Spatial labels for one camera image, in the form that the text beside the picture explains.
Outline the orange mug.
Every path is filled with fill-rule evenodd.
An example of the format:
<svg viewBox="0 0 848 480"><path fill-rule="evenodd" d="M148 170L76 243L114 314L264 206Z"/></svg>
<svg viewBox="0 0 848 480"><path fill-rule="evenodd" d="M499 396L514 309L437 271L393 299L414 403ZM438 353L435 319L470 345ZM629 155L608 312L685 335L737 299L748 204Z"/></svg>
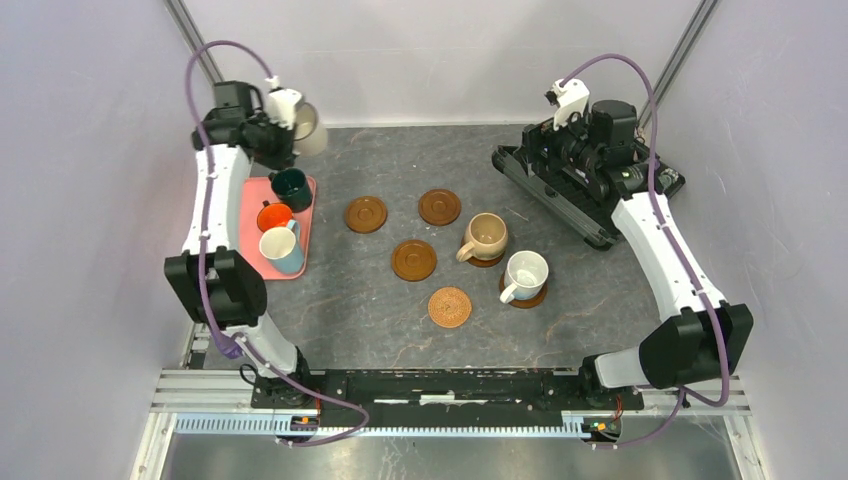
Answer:
<svg viewBox="0 0 848 480"><path fill-rule="evenodd" d="M286 226L293 219L291 208L281 202L262 202L262 208L256 216L256 225L261 232L266 232L278 226Z"/></svg>

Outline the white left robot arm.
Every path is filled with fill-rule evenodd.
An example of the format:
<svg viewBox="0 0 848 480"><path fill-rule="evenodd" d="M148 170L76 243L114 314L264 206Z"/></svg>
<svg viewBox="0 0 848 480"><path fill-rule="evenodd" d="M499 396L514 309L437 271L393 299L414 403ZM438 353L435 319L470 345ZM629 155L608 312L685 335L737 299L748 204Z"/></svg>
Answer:
<svg viewBox="0 0 848 480"><path fill-rule="evenodd" d="M266 81L267 93L243 81L217 83L206 115L188 103L195 122L195 201L181 251L163 268L190 319L208 327L219 352L249 358L256 377L297 408L312 399L314 381L301 350L271 319L265 281L241 252L240 214L253 164L278 175L290 171L300 141L320 123L306 116L313 107L301 92L275 76Z"/></svg>

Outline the dark green mug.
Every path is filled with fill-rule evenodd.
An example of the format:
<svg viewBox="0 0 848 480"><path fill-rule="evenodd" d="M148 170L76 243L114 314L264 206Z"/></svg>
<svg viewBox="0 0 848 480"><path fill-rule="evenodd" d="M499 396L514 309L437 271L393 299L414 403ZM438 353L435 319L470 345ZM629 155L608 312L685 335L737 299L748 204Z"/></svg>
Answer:
<svg viewBox="0 0 848 480"><path fill-rule="evenodd" d="M304 171L298 168L272 171L268 179L275 196L294 213L303 212L312 206L313 188Z"/></svg>

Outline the woven rattan coaster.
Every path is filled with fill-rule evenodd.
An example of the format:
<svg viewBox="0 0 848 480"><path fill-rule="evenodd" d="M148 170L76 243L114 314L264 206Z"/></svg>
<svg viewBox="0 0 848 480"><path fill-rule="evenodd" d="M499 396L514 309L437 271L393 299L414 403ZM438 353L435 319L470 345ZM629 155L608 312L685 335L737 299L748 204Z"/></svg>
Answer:
<svg viewBox="0 0 848 480"><path fill-rule="evenodd" d="M471 316L473 306L470 297L457 287L443 287L435 291L428 300L430 319L442 328L457 328Z"/></svg>

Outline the beige mug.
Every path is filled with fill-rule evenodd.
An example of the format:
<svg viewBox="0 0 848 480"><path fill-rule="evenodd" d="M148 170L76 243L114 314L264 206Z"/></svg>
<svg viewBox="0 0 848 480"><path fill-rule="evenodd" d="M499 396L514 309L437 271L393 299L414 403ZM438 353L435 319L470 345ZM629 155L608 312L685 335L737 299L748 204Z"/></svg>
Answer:
<svg viewBox="0 0 848 480"><path fill-rule="evenodd" d="M505 253L507 243L508 229L505 221L494 213L479 213L469 221L455 258L459 262L472 258L491 261Z"/></svg>

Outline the pink tray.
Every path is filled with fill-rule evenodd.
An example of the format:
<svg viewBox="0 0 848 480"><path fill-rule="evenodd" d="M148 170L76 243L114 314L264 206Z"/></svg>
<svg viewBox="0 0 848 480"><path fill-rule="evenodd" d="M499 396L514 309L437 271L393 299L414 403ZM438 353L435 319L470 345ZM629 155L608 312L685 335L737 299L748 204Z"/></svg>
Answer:
<svg viewBox="0 0 848 480"><path fill-rule="evenodd" d="M312 176L307 177L308 185L313 193L312 205L294 214L294 219L301 227L299 244L304 253L304 262L295 273L283 273L278 271L259 249L259 241L262 232L258 228L257 217L264 208L264 202L277 201L273 194L270 181L267 178L250 177L244 182L242 192L242 205L240 208L239 226L239 253L266 281L294 280L300 277L307 268L310 250L310 236L312 229L313 214L318 206L317 183Z"/></svg>

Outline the cream mug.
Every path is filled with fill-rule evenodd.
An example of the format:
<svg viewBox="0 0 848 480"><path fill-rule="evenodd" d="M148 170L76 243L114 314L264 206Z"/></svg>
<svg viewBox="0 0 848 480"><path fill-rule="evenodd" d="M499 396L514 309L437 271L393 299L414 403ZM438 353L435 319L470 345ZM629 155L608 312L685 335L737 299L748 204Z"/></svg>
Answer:
<svg viewBox="0 0 848 480"><path fill-rule="evenodd" d="M328 144L328 132L315 106L305 102L294 122L293 151L298 156L312 157L322 153Z"/></svg>

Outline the light blue mug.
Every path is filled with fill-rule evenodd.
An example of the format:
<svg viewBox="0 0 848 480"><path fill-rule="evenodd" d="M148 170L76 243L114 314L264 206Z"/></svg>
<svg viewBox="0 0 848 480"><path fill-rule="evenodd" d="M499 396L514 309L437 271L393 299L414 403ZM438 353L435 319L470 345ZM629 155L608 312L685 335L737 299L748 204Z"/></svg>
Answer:
<svg viewBox="0 0 848 480"><path fill-rule="evenodd" d="M285 225L272 227L260 237L259 252L276 271L294 275L301 271L306 260L300 233L300 224L294 219Z"/></svg>

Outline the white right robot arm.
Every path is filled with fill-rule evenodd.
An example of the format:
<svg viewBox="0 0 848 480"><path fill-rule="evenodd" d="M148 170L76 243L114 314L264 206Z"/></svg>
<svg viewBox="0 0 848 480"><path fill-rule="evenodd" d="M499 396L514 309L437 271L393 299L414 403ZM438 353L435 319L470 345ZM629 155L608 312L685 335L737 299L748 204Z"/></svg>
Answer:
<svg viewBox="0 0 848 480"><path fill-rule="evenodd" d="M659 326L638 345L585 360L580 400L602 408L625 387L687 393L708 380L728 392L753 316L725 298L685 243L668 205L684 178L637 135L631 104L565 95L549 100L553 116L523 129L504 174L591 247L606 250L625 240L660 315Z"/></svg>

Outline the brown wooden coaster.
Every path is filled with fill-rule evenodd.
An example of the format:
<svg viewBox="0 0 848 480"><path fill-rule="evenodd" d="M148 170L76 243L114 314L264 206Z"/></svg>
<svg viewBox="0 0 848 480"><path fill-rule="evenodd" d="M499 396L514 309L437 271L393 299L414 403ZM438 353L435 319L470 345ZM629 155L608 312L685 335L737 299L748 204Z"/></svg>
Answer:
<svg viewBox="0 0 848 480"><path fill-rule="evenodd" d="M462 210L459 197L448 189L432 189L425 192L418 202L418 213L422 220L433 226L453 223Z"/></svg>
<svg viewBox="0 0 848 480"><path fill-rule="evenodd" d="M390 264L397 277L408 282L428 278L436 269L437 254L422 240L411 239L398 244L392 252Z"/></svg>
<svg viewBox="0 0 848 480"><path fill-rule="evenodd" d="M467 262L470 265L478 267L478 268L490 268L490 267L493 267L493 266L499 264L504 259L504 257L505 257L504 253L501 253L499 256L497 256L495 258L487 259L487 260L482 260L482 259L479 259L475 256L471 256L467 260Z"/></svg>
<svg viewBox="0 0 848 480"><path fill-rule="evenodd" d="M503 294L506 291L506 283L505 283L506 275L502 274L499 279L499 289L500 293ZM531 309L539 306L544 299L546 298L548 293L548 283L545 282L541 285L541 289L533 296L527 299L517 299L512 297L511 301L508 302L508 305L520 308L520 309Z"/></svg>
<svg viewBox="0 0 848 480"><path fill-rule="evenodd" d="M359 234L370 234L379 230L387 221L388 208L375 196L361 196L352 200L344 213L346 226Z"/></svg>

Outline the white mug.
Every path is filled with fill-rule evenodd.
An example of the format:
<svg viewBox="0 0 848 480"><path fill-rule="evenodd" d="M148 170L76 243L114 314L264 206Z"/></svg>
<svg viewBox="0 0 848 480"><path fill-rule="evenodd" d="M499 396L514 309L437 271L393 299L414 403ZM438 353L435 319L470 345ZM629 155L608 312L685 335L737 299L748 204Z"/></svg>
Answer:
<svg viewBox="0 0 848 480"><path fill-rule="evenodd" d="M535 298L545 286L549 266L544 257L530 250L514 253L508 260L499 300L508 304Z"/></svg>

